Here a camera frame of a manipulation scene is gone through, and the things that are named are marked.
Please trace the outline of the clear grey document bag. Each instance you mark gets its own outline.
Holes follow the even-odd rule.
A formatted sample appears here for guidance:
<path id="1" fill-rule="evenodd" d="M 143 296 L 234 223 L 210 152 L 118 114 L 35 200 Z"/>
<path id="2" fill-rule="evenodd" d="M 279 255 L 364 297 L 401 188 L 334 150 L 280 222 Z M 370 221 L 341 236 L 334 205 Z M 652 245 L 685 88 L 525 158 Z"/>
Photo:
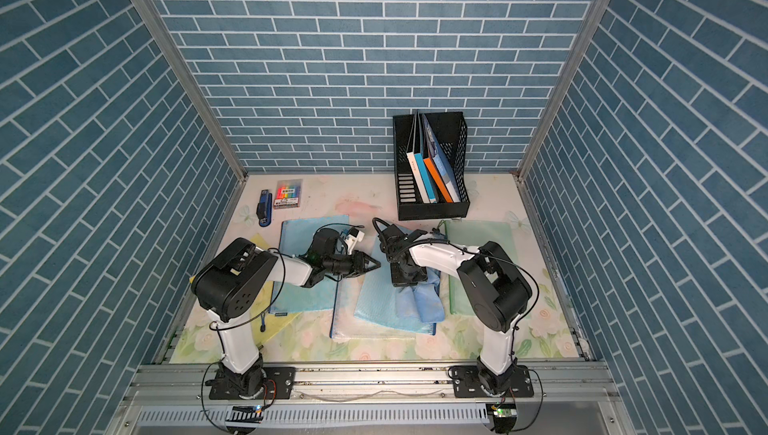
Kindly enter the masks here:
<path id="1" fill-rule="evenodd" d="M 384 328 L 354 316 L 364 277 L 341 280 L 336 286 L 330 338 L 336 342 L 380 339 Z"/>

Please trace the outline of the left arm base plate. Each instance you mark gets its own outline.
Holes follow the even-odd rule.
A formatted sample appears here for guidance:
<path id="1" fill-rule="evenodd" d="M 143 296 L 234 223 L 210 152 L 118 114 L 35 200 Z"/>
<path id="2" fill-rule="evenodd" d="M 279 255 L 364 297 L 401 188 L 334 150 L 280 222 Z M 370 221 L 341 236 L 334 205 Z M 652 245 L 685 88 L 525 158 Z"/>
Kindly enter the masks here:
<path id="1" fill-rule="evenodd" d="M 295 381 L 296 369 L 289 366 L 256 367 L 236 374 L 220 364 L 215 376 L 207 380 L 211 400 L 287 400 Z"/>

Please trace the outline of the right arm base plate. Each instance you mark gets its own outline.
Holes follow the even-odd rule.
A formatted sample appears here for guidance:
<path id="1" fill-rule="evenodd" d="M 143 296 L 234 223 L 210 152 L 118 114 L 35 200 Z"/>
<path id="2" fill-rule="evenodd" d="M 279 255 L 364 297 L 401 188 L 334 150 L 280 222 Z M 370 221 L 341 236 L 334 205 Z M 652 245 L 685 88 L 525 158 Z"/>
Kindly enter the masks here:
<path id="1" fill-rule="evenodd" d="M 454 365 L 448 368 L 447 375 L 456 398 L 534 396 L 530 372 L 524 365 L 513 365 L 501 375 L 482 364 Z"/>

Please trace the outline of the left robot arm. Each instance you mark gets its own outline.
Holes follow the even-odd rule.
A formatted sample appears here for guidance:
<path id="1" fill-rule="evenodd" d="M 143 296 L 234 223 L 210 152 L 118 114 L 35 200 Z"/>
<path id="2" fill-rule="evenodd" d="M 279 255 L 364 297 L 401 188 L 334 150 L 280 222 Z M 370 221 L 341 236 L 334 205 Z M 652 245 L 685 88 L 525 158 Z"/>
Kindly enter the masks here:
<path id="1" fill-rule="evenodd" d="M 251 334 L 257 317 L 251 308 L 264 285 L 277 282 L 312 288 L 323 280 L 355 278 L 381 267 L 355 245 L 363 233 L 350 227 L 348 247 L 333 224 L 316 230 L 308 249 L 289 256 L 272 248 L 263 250 L 245 238 L 237 238 L 209 262 L 191 282 L 191 291 L 211 319 L 210 329 L 222 346 L 221 364 L 234 375 L 249 374 L 262 363 Z"/>

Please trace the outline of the green mesh document bag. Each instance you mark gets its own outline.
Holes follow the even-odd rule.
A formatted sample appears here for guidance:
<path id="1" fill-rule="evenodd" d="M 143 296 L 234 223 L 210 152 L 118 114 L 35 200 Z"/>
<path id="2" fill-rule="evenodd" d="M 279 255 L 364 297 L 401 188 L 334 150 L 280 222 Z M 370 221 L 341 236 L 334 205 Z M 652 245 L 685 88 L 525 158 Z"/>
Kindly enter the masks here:
<path id="1" fill-rule="evenodd" d="M 447 239 L 456 245 L 480 247 L 486 242 L 495 242 L 504 249 L 513 262 L 518 261 L 512 229 L 506 223 L 465 219 L 447 220 L 441 224 L 440 228 Z M 446 281 L 450 314 L 474 316 L 475 313 L 461 281 L 450 276 Z"/>

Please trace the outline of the light blue cleaning cloth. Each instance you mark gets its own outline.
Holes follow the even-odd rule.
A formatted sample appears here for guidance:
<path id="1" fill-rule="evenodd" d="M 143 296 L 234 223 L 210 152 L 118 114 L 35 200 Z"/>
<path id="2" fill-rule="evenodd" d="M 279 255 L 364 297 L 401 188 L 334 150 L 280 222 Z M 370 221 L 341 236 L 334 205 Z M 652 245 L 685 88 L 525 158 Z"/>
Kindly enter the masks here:
<path id="1" fill-rule="evenodd" d="M 445 309 L 440 298 L 440 272 L 428 268 L 427 280 L 414 286 L 397 288 L 395 310 L 400 318 L 437 324 L 445 320 Z"/>

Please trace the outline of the light blue document bag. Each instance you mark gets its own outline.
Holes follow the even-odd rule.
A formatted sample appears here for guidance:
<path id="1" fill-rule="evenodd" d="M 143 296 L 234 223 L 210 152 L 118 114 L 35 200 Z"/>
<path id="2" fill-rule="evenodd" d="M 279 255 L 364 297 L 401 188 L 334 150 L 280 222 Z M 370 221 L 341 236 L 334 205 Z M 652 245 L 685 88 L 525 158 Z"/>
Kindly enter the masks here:
<path id="1" fill-rule="evenodd" d="M 404 316 L 399 314 L 396 302 L 400 289 L 393 286 L 390 263 L 381 251 L 378 236 L 373 236 L 371 255 L 381 263 L 381 267 L 363 276 L 353 310 L 353 321 L 357 327 L 352 337 L 386 339 L 435 335 L 437 324 L 422 322 L 415 308 Z"/>

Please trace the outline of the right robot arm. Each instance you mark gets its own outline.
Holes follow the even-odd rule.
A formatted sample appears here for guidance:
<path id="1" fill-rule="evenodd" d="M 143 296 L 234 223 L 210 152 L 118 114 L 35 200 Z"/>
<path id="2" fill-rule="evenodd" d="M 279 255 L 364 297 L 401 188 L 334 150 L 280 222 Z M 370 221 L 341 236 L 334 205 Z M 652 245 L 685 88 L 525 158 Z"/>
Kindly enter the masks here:
<path id="1" fill-rule="evenodd" d="M 407 234 L 378 217 L 372 225 L 395 287 L 418 286 L 430 269 L 461 282 L 485 326 L 480 367 L 496 377 L 508 372 L 513 366 L 513 326 L 524 317 L 534 291 L 503 248 L 492 241 L 480 247 L 456 245 L 424 230 Z"/>

